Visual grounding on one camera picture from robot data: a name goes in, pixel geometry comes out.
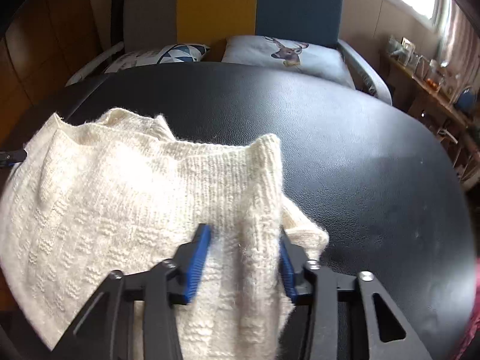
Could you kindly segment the white knitted sweater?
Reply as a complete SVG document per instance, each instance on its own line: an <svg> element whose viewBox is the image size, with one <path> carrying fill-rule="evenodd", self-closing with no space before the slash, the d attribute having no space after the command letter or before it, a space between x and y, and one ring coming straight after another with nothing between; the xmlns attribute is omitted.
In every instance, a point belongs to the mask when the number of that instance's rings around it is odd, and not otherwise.
<svg viewBox="0 0 480 360"><path fill-rule="evenodd" d="M143 272L212 228L199 290L176 309L186 359L275 359L293 306L279 237L310 258L329 236L282 187L281 142L177 140L162 116L113 108L79 126L52 115L1 195L1 269L53 348L108 272Z"/></svg>

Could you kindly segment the blue triangle pattern cushion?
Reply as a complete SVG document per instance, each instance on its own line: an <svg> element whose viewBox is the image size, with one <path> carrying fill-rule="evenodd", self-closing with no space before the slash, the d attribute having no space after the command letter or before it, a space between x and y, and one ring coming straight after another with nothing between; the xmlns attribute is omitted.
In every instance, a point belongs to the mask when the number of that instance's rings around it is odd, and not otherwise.
<svg viewBox="0 0 480 360"><path fill-rule="evenodd" d="M73 74L65 86L79 83L95 72L117 73L123 70L166 63L200 62L210 47L205 44L177 43L161 49L125 51L119 42Z"/></svg>

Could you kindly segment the multicolour sofa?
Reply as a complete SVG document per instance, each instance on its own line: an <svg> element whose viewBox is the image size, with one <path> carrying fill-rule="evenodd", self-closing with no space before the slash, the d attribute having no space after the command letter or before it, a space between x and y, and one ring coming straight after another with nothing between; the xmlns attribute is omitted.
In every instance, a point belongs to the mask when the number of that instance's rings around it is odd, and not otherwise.
<svg viewBox="0 0 480 360"><path fill-rule="evenodd" d="M383 102L391 94L377 72L339 40L343 0L112 0L111 42L127 49L199 41L219 50L235 35L281 36L340 50Z"/></svg>

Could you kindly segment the cluttered wooden side table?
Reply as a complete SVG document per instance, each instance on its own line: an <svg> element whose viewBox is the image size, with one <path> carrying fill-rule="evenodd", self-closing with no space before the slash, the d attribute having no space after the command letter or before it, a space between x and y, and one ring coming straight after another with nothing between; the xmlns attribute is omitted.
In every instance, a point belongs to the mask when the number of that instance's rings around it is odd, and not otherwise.
<svg viewBox="0 0 480 360"><path fill-rule="evenodd" d="M473 120L455 108L443 89L446 76L433 60L402 50L382 51L380 66L385 74L399 73L406 79L408 100L402 111L423 124L446 150L465 191L479 184L479 144L473 138Z"/></svg>

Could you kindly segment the grey deer print cushion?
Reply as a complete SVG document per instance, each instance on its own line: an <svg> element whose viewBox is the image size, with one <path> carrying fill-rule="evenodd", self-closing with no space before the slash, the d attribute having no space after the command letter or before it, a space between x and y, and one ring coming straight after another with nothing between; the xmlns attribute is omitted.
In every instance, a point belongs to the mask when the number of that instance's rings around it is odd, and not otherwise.
<svg viewBox="0 0 480 360"><path fill-rule="evenodd" d="M355 88L339 51L305 42L262 36L230 37L222 61L298 72Z"/></svg>

